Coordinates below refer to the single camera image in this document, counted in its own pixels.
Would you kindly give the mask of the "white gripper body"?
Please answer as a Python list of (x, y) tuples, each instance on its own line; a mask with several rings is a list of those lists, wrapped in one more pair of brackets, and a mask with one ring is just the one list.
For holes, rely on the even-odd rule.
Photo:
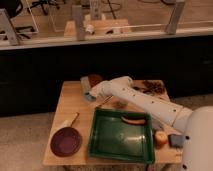
[(105, 97), (106, 94), (103, 91), (104, 84), (105, 84), (105, 81), (98, 83), (97, 85), (95, 85), (94, 87), (90, 89), (89, 94), (94, 98)]

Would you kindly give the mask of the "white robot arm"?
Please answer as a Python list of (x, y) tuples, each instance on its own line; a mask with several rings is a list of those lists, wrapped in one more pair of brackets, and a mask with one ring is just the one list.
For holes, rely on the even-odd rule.
[(133, 88), (133, 80), (122, 76), (101, 81), (92, 96), (115, 96), (173, 127), (183, 135), (181, 171), (213, 171), (213, 106), (191, 110), (182, 105), (144, 94)]

